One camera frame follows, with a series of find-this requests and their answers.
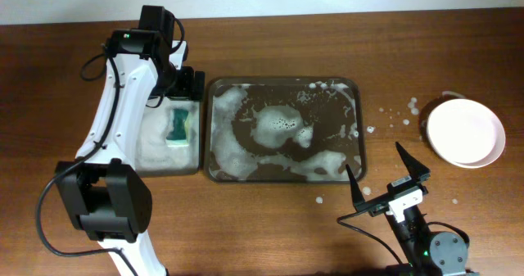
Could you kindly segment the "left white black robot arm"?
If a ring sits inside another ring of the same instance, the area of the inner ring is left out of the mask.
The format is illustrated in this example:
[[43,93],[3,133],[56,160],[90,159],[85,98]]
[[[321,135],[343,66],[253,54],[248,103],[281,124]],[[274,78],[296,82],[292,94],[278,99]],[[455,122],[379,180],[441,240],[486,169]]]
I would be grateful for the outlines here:
[[148,226],[145,178],[200,166],[204,74],[185,65],[188,45],[168,30],[117,30],[107,40],[105,85],[93,124],[71,162],[56,166],[74,228],[97,242],[122,275],[165,275]]

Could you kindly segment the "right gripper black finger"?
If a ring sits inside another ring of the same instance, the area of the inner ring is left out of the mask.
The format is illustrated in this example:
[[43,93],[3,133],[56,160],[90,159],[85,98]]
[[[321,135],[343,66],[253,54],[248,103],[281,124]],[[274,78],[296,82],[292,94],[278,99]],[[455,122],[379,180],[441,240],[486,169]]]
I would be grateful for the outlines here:
[[364,209],[365,199],[363,193],[359,188],[358,182],[348,164],[346,164],[346,172],[348,174],[350,182],[352,205],[356,211],[362,211]]
[[427,168],[423,163],[418,161],[416,158],[411,156],[405,149],[400,145],[399,142],[395,143],[397,152],[400,155],[401,160],[404,163],[409,175],[412,179],[425,182],[431,176],[431,170]]

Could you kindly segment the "green yellow sponge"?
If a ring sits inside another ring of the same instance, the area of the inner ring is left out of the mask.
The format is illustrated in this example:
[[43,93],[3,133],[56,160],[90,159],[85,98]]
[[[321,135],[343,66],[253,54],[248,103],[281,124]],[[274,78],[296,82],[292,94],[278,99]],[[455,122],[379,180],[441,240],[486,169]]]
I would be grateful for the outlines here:
[[189,112],[184,109],[173,109],[166,143],[171,147],[186,146],[189,144],[189,129],[191,119]]

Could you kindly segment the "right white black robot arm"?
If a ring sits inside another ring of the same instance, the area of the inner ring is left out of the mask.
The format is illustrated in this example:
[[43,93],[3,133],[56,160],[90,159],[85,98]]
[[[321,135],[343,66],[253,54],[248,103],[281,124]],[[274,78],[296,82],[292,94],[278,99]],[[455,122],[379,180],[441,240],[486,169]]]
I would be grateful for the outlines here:
[[[450,224],[427,222],[418,208],[428,194],[423,183],[430,178],[430,169],[411,156],[399,143],[395,147],[408,175],[387,184],[387,192],[372,200],[364,199],[356,177],[350,166],[346,166],[355,212],[337,218],[337,223],[371,238],[393,255],[397,263],[388,265],[382,271],[386,275],[475,275],[475,271],[467,268],[470,247],[468,234]],[[347,219],[363,214],[386,217],[406,262],[380,238],[346,223]]]

